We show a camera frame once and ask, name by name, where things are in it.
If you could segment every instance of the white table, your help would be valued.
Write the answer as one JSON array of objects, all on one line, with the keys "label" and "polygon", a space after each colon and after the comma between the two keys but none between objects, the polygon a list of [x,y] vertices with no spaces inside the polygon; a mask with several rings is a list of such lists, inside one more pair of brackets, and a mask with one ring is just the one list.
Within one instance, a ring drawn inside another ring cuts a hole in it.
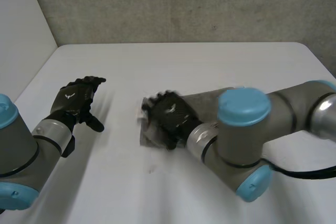
[{"label": "white table", "polygon": [[[76,126],[76,149],[62,159],[38,200],[6,211],[0,223],[334,223],[336,180],[276,174],[252,203],[236,197],[186,150],[139,146],[137,112],[166,89],[191,94],[228,86],[272,92],[334,77],[298,43],[68,45],[58,48],[16,104],[29,129],[62,86],[87,75],[107,78],[92,112],[103,133]],[[309,170],[336,164],[336,144],[299,132],[268,143],[279,165]]]}]

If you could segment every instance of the blue end cap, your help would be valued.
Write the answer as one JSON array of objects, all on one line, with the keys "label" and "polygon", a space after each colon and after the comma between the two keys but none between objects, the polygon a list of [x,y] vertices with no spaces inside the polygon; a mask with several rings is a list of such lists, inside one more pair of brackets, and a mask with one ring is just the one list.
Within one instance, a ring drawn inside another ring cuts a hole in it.
[{"label": "blue end cap", "polygon": [[249,126],[260,122],[271,110],[271,102],[258,89],[229,89],[218,99],[218,119],[231,126]]},{"label": "blue end cap", "polygon": [[325,80],[316,80],[317,82],[321,82],[325,85],[328,85],[329,87],[331,87],[334,91],[336,91],[336,86],[334,83],[330,82],[330,81],[325,81]]},{"label": "blue end cap", "polygon": [[0,129],[13,123],[18,115],[19,111],[10,98],[0,94]]},{"label": "blue end cap", "polygon": [[260,197],[268,188],[273,171],[268,165],[256,169],[236,190],[236,195],[246,202],[252,202]]},{"label": "blue end cap", "polygon": [[39,192],[31,187],[0,182],[0,209],[24,210],[29,208]]}]

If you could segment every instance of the black band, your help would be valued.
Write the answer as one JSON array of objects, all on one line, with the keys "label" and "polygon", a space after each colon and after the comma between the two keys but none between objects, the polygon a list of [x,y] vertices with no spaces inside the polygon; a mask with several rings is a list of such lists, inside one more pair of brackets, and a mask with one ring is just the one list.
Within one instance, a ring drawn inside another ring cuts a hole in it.
[{"label": "black band", "polygon": [[316,109],[316,107],[328,96],[335,94],[333,92],[330,93],[326,93],[324,95],[322,95],[319,99],[317,99],[317,101],[313,104],[313,106],[310,108],[308,115],[307,115],[307,121],[306,121],[306,127],[308,130],[310,130],[310,123],[311,123],[311,117],[314,113],[314,110]]},{"label": "black band", "polygon": [[254,163],[252,163],[252,164],[249,164],[249,165],[237,165],[237,164],[233,164],[233,163],[231,163],[231,162],[229,162],[229,161],[226,161],[226,160],[224,160],[223,158],[222,158],[222,160],[225,162],[225,164],[227,164],[227,165],[229,165],[229,166],[232,166],[232,167],[234,167],[234,168],[242,168],[242,169],[244,169],[244,168],[252,168],[252,167],[255,167],[257,164],[259,164],[259,162],[260,162],[260,159],[257,161],[257,162],[254,162]]},{"label": "black band", "polygon": [[59,146],[55,141],[51,140],[50,138],[47,138],[45,136],[40,136],[40,135],[34,135],[33,138],[38,138],[47,141],[48,143],[52,144],[58,151],[59,154],[62,155],[62,149],[61,146]]},{"label": "black band", "polygon": [[35,154],[30,158],[30,160],[28,160],[28,162],[27,162],[26,164],[24,164],[23,166],[20,166],[20,167],[17,168],[17,169],[14,169],[14,170],[8,172],[8,173],[2,173],[2,174],[0,174],[0,178],[4,178],[4,177],[8,177],[8,176],[12,176],[12,175],[14,175],[14,174],[16,174],[16,173],[21,172],[22,170],[26,169],[29,165],[31,165],[32,162],[35,161],[35,159],[37,158],[38,154],[40,153],[40,148],[39,148],[39,146],[38,146],[38,143],[36,143],[36,144],[37,144],[36,152],[35,152]]},{"label": "black band", "polygon": [[287,97],[285,97],[283,94],[281,94],[280,92],[273,92],[273,94],[277,95],[279,98],[281,98],[283,100],[283,102],[287,105],[287,107],[290,110],[290,114],[292,116],[292,127],[290,129],[290,134],[294,133],[296,131],[296,125],[298,123],[298,118],[295,114],[295,111],[292,107],[292,104],[290,103],[290,101],[287,99]]},{"label": "black band", "polygon": [[211,139],[206,146],[204,147],[203,151],[202,151],[202,155],[201,155],[201,161],[203,164],[205,164],[205,154],[208,151],[209,147],[217,140],[217,136],[214,137],[213,139]]}]

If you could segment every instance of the black cable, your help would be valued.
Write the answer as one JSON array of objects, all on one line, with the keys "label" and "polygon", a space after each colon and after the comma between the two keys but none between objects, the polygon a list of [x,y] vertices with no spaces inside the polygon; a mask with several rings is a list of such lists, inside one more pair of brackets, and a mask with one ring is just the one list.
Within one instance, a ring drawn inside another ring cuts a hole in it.
[{"label": "black cable", "polygon": [[262,158],[261,160],[265,161],[272,170],[276,172],[280,172],[286,176],[300,179],[327,179],[327,178],[335,178],[336,177],[336,166],[331,166],[328,168],[320,169],[320,170],[311,170],[308,172],[293,172],[290,170],[285,170],[276,164],[272,163],[270,160],[266,158]]}]

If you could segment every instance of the silver metal ring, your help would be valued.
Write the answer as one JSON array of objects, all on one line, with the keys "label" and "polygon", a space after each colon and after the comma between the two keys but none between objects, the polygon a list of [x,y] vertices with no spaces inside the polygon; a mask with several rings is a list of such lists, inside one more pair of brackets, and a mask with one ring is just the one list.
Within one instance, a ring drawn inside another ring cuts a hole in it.
[{"label": "silver metal ring", "polygon": [[62,153],[72,137],[70,129],[65,124],[53,119],[42,120],[31,134],[44,136],[54,141],[61,147]]},{"label": "silver metal ring", "polygon": [[187,139],[187,149],[198,160],[202,160],[202,153],[207,143],[218,135],[218,128],[214,123],[203,123],[197,126]]},{"label": "silver metal ring", "polygon": [[317,105],[311,117],[310,131],[320,138],[336,140],[336,94]]}]

